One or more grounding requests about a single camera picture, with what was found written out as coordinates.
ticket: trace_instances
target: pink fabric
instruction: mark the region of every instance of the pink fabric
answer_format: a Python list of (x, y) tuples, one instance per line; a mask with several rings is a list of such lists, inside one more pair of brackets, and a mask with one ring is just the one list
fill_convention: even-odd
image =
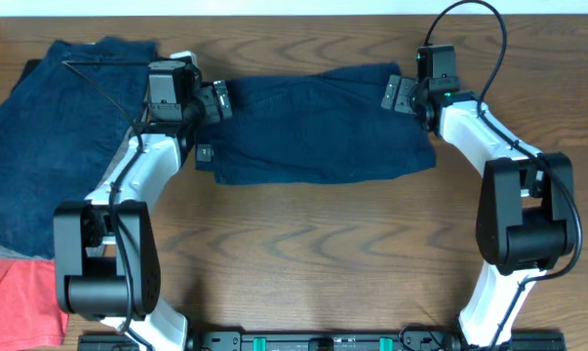
[(56, 301), (55, 263), (0, 259), (0, 351), (61, 345), (67, 326)]

